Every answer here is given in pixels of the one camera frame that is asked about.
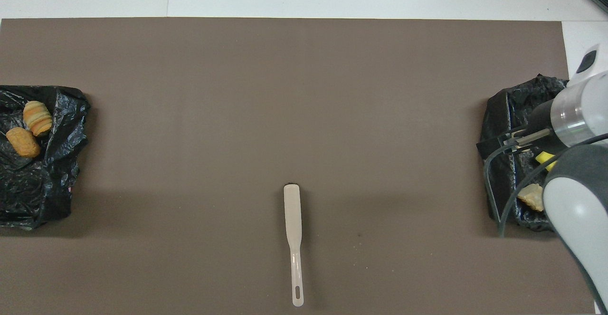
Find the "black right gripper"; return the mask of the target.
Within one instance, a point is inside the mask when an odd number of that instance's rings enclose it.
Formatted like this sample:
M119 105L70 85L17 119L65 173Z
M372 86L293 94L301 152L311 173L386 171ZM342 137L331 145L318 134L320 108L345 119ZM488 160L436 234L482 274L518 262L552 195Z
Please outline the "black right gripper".
M548 137L554 137L555 131L551 122L551 108L554 99L550 99L545 103L540 104L534 108L532 113L528 117L528 123L525 128L525 136L533 135L536 133L545 134ZM477 143L477 151L480 155L480 159L486 160L488 156L498 150L508 141L506 137L493 137L481 140Z

